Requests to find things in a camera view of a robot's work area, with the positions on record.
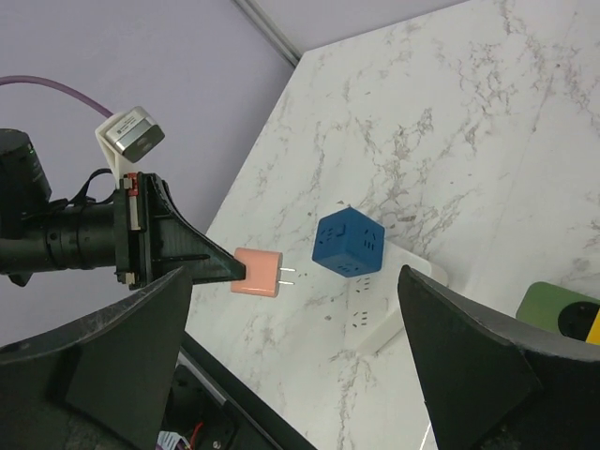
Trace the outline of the yellow cube adapter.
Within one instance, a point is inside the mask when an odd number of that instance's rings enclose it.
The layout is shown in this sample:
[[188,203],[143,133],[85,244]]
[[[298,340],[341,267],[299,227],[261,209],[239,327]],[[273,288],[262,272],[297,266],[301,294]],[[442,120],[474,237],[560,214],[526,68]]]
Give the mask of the yellow cube adapter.
[[600,345],[600,311],[597,312],[585,341],[590,344]]

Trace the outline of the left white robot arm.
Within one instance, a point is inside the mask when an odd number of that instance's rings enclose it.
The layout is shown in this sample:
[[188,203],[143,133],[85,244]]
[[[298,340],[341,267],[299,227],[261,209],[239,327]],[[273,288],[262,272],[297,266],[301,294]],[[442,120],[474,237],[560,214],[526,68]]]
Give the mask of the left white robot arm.
[[131,290],[180,267],[194,284],[245,278],[242,262],[181,216],[157,174],[128,173],[101,202],[88,189],[52,200],[28,134],[2,129],[2,275],[23,287],[36,273],[112,267]]

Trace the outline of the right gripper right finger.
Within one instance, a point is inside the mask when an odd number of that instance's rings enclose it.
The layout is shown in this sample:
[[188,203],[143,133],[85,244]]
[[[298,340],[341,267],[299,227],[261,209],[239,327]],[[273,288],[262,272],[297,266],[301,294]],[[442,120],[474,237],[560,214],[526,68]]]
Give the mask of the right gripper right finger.
[[402,266],[399,306],[440,449],[596,449],[599,348]]

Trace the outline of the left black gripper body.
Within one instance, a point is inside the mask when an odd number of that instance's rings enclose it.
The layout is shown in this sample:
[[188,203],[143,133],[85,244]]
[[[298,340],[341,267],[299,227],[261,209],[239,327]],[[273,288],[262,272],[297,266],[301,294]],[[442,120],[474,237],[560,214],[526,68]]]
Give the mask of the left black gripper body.
[[113,194],[115,274],[130,290],[153,280],[150,238],[151,173],[130,172]]

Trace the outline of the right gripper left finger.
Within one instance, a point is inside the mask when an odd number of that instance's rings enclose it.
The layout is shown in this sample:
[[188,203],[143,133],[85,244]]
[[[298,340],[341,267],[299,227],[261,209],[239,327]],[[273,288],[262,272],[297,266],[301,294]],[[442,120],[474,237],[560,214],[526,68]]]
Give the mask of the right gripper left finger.
[[176,269],[129,297],[1,349],[4,449],[152,449],[188,317]]

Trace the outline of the blue cube adapter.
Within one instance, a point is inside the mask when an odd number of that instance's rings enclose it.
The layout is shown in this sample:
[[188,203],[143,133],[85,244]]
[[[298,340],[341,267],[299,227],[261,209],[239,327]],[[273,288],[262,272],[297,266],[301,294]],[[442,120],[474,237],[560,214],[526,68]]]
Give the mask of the blue cube adapter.
[[383,265],[385,228],[348,206],[322,217],[311,259],[345,278],[372,274]]

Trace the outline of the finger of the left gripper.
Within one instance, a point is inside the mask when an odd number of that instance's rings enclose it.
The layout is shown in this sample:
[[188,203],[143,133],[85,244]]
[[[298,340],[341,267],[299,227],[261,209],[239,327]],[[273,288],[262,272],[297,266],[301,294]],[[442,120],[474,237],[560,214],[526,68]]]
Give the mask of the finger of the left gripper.
[[155,173],[140,175],[142,231],[140,283],[155,281],[185,268],[192,283],[243,280],[246,266],[196,230],[176,208],[168,184]]

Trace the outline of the pink charger plug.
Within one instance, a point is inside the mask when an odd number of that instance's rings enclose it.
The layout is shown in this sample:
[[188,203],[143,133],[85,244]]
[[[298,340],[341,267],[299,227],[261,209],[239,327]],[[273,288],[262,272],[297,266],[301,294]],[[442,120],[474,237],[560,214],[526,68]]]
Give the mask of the pink charger plug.
[[246,276],[231,282],[232,293],[275,298],[280,286],[293,285],[281,278],[282,272],[294,272],[282,266],[281,252],[238,247],[233,256],[246,267]]

